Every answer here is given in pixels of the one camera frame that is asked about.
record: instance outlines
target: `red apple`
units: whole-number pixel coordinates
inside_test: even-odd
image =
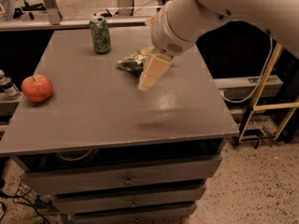
[[[21,83],[23,94],[33,102],[42,102],[50,98],[53,92],[52,83],[43,75],[27,77]]]

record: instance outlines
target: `table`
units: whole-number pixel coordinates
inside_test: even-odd
[[[110,34],[111,52],[97,54],[88,29],[54,32],[36,69],[54,93],[42,104],[21,98],[0,156],[77,223],[188,216],[238,129],[196,47],[143,92],[116,62],[151,46],[149,28]],[[95,150],[93,159],[57,159],[78,150]]]

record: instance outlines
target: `floor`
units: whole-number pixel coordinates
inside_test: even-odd
[[[114,7],[116,0],[57,0],[65,18],[91,16],[101,7]],[[153,0],[135,0],[139,6]],[[252,127],[265,126],[271,133],[276,123],[264,115],[254,116]],[[197,209],[188,218],[149,221],[149,224],[297,224],[299,223],[299,141],[290,144],[264,139],[257,149],[255,143],[244,142],[233,147],[228,141],[223,162],[207,181],[207,190],[197,202]],[[21,182],[22,170],[13,160],[7,162],[3,192],[14,195]],[[0,199],[7,206],[1,224],[30,224],[35,211],[12,199]],[[51,224],[62,224],[59,216],[43,214]]]

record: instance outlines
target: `can lid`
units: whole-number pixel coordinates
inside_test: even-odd
[[[91,22],[93,22],[93,23],[100,23],[104,20],[105,20],[105,18],[103,16],[94,16],[91,18]]]

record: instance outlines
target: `green can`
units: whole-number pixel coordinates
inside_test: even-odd
[[[102,16],[90,20],[90,29],[93,38],[94,50],[97,53],[106,53],[111,50],[108,23]]]

